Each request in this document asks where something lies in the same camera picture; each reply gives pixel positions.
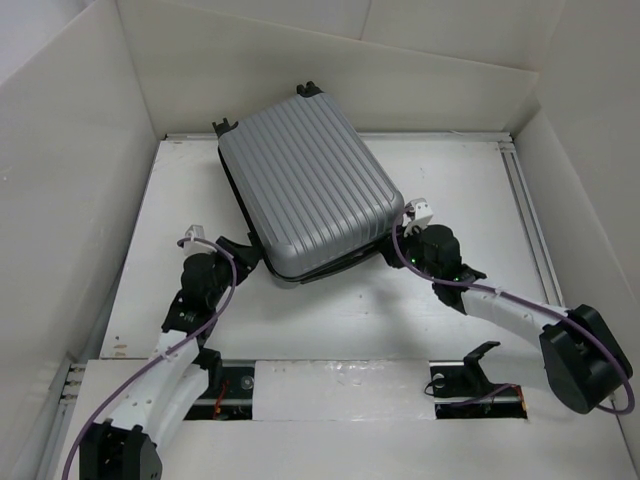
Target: gray suitcase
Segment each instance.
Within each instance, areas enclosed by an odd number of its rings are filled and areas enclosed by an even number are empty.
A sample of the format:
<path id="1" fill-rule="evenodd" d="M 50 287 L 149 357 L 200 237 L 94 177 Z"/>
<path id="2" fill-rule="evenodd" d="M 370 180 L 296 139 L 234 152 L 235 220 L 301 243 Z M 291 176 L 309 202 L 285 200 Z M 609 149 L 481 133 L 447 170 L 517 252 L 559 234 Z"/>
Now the gray suitcase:
<path id="1" fill-rule="evenodd" d="M 276 277 L 306 283 L 379 250 L 404 200 L 338 109 L 312 82 L 230 125 L 218 152 Z"/>

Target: table surface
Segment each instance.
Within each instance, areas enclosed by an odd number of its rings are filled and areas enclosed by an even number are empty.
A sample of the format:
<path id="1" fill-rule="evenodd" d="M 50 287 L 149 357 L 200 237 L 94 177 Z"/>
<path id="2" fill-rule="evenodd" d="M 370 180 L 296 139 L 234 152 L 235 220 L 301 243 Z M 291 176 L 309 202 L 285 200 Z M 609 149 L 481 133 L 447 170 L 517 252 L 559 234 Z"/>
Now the table surface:
<path id="1" fill-rule="evenodd" d="M 365 141 L 406 201 L 424 197 L 450 226 L 463 259 L 499 285 L 544 298 L 496 142 L 372 135 Z M 180 288 L 175 242 L 191 224 L 243 242 L 247 226 L 215 137 L 161 142 L 135 228 L 101 358 L 146 358 Z M 286 290 L 264 264 L 237 289 L 209 346 L 226 359 L 448 359 L 486 340 L 502 353 L 535 351 L 522 339 L 440 304 L 424 280 L 381 256 Z"/>
<path id="2" fill-rule="evenodd" d="M 544 298 L 496 142 L 428 135 L 365 141 L 406 200 L 425 197 L 434 222 L 453 228 L 467 263 L 498 284 Z M 85 372 L 65 453 L 93 409 L 143 365 L 135 358 L 152 351 L 179 288 L 184 257 L 175 241 L 191 224 L 203 225 L 213 240 L 246 238 L 216 146 L 211 137 L 160 144 L 103 359 Z M 381 258 L 290 290 L 275 286 L 262 265 L 236 295 L 209 341 L 223 358 L 395 363 L 382 376 L 372 369 L 361 385 L 361 377 L 352 383 L 327 377 L 327 367 L 317 364 L 287 363 L 285 374 L 276 363 L 260 362 L 257 420 L 183 422 L 162 453 L 163 480 L 636 478 L 616 419 L 564 408 L 548 389 L 537 349 L 447 309 L 426 282 L 387 268 Z M 460 359 L 487 340 L 502 346 L 483 368 L 492 381 L 523 385 L 529 420 L 434 420 L 432 400 L 418 388 L 428 378 L 415 379 L 421 371 L 428 376 L 424 359 Z M 402 385 L 391 388 L 393 382 Z"/>

